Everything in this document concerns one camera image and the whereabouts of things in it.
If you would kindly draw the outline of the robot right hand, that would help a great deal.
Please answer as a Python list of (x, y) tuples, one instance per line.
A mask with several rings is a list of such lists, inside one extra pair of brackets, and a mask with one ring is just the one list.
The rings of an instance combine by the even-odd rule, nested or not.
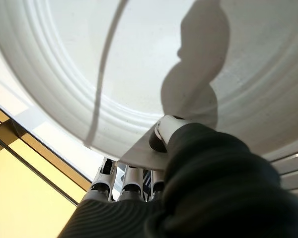
[(149, 144), (169, 159), (153, 200), (129, 189), (109, 202), (94, 185), (60, 237), (298, 238), (298, 197), (241, 140), (168, 115)]

